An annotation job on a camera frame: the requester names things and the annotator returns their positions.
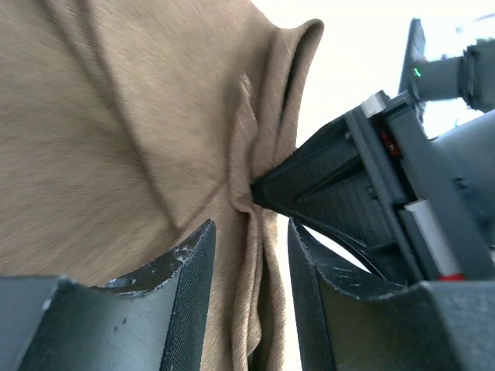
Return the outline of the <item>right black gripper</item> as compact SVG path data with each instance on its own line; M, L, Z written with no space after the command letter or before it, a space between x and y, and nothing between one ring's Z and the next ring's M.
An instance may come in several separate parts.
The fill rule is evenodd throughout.
M410 270L416 280L491 280L493 140L489 114L429 139L407 94L377 93L254 181L252 196L389 281L409 284Z

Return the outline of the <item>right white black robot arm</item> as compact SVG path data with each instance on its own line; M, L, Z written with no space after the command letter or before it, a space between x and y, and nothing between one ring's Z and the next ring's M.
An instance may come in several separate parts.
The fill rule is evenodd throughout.
M411 21L399 93L378 92L254 181L253 200L399 284L494 276L494 44L427 61Z

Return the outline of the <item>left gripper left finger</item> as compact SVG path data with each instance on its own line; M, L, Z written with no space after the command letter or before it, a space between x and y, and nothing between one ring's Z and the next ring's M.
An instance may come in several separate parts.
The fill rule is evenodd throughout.
M1 279L3 370L198 370L216 226L101 287Z

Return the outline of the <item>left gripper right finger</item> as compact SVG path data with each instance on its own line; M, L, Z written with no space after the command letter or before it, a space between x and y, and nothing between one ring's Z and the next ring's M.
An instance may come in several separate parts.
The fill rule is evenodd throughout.
M288 224L305 370L492 370L494 284L411 287L369 274Z

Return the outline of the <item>brown cloth napkin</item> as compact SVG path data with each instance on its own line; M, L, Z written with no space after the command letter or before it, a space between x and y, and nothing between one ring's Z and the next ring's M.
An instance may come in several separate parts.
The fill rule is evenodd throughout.
M1 272L103 284L217 225L204 370L287 370L277 216L318 19L250 1L1 3Z

